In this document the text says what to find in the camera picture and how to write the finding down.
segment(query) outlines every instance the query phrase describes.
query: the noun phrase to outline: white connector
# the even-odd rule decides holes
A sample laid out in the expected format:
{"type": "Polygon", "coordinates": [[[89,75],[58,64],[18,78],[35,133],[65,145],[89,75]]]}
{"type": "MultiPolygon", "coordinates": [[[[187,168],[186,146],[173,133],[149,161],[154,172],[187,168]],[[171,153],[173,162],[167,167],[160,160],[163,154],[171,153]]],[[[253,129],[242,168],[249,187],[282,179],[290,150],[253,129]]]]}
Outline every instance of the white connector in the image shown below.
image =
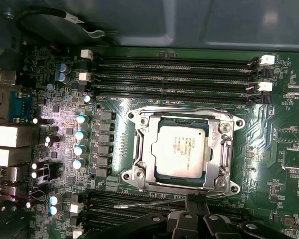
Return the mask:
{"type": "Polygon", "coordinates": [[[81,50],[81,57],[85,59],[93,60],[93,53],[89,49],[81,50]]]}
{"type": "Polygon", "coordinates": [[[91,74],[88,72],[80,72],[79,81],[91,81],[91,74]]]}
{"type": "Polygon", "coordinates": [[[71,203],[70,212],[79,214],[83,210],[83,203],[71,203]]]}
{"type": "Polygon", "coordinates": [[[261,65],[261,66],[271,66],[271,65],[274,65],[274,63],[275,63],[275,56],[263,55],[260,58],[259,65],[261,65]]]}
{"type": "Polygon", "coordinates": [[[260,82],[258,84],[258,91],[273,91],[273,83],[272,82],[260,82]]]}
{"type": "Polygon", "coordinates": [[[81,236],[83,234],[84,230],[82,228],[76,228],[73,230],[73,239],[78,238],[79,236],[81,236]]]}

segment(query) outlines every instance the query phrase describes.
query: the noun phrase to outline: motherboard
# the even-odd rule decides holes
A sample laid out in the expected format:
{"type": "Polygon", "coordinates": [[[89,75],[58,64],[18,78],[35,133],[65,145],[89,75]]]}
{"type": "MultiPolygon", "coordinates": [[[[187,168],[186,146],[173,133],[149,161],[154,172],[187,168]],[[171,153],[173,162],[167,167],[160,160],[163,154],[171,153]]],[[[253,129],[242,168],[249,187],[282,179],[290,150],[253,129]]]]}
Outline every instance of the motherboard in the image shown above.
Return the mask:
{"type": "Polygon", "coordinates": [[[8,120],[37,129],[29,187],[47,188],[29,238],[89,238],[197,192],[299,238],[299,53],[29,46],[17,83],[8,120]]]}

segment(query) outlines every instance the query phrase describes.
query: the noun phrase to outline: red wire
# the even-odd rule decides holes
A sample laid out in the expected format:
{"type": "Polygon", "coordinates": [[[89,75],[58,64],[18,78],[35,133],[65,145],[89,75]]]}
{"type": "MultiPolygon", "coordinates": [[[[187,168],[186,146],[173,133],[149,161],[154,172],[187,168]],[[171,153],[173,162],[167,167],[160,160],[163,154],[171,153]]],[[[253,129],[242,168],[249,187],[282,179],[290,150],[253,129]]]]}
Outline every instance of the red wire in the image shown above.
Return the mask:
{"type": "Polygon", "coordinates": [[[7,192],[2,191],[2,190],[0,190],[0,193],[1,193],[2,195],[9,196],[9,197],[12,197],[12,198],[14,198],[14,199],[29,199],[28,196],[19,196],[19,197],[17,197],[17,196],[15,196],[15,195],[12,195],[12,194],[7,193],[7,192]]]}

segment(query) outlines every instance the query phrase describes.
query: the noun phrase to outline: cpu socket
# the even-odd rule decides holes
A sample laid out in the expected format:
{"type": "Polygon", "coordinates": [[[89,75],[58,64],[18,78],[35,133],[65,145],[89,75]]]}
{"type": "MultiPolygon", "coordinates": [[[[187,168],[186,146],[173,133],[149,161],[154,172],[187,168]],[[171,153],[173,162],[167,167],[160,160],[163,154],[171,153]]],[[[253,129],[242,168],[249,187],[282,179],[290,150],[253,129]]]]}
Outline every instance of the cpu socket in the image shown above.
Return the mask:
{"type": "Polygon", "coordinates": [[[140,191],[231,196],[240,187],[230,180],[234,131],[245,121],[227,110],[146,106],[131,110],[135,124],[132,168],[122,180],[140,191]]]}

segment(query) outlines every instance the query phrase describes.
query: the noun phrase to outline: integrated circuit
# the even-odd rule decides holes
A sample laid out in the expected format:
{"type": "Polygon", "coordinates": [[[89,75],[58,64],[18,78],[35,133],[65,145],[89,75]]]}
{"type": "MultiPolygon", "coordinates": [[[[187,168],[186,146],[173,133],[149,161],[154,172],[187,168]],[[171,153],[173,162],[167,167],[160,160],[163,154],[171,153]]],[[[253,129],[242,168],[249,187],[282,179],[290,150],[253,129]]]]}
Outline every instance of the integrated circuit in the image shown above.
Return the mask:
{"type": "Polygon", "coordinates": [[[74,176],[68,176],[66,179],[68,184],[74,184],[75,183],[75,177],[74,176]]]}
{"type": "Polygon", "coordinates": [[[67,135],[73,135],[73,133],[74,133],[74,129],[73,128],[67,128],[65,130],[65,134],[67,134],[67,135]]]}
{"type": "Polygon", "coordinates": [[[45,106],[45,105],[46,105],[46,98],[44,98],[44,97],[39,97],[39,98],[38,98],[38,105],[39,105],[39,106],[45,106]]]}
{"type": "Polygon", "coordinates": [[[278,214],[273,214],[273,223],[280,222],[280,216],[278,214]]]}
{"type": "Polygon", "coordinates": [[[291,227],[295,223],[295,219],[292,216],[283,216],[282,223],[284,226],[291,227]]]}
{"type": "Polygon", "coordinates": [[[51,158],[57,158],[58,152],[51,152],[51,158]]]}
{"type": "Polygon", "coordinates": [[[203,129],[163,126],[157,143],[152,147],[157,172],[179,178],[200,178],[203,172],[204,145],[203,129]]]}
{"type": "Polygon", "coordinates": [[[60,111],[60,106],[59,105],[52,106],[52,112],[57,113],[59,111],[60,111]]]}

